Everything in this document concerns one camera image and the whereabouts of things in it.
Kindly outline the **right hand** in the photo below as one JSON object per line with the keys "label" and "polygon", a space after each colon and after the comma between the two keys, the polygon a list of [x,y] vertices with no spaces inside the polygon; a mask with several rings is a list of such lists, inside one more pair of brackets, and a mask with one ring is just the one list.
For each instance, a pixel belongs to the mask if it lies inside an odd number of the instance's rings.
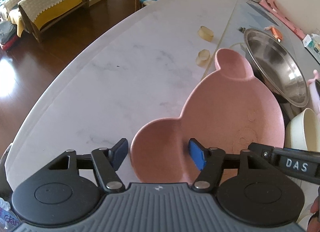
{"label": "right hand", "polygon": [[310,208],[312,216],[308,222],[307,232],[319,232],[320,231],[320,222],[319,222],[319,196],[313,202],[313,205]]}

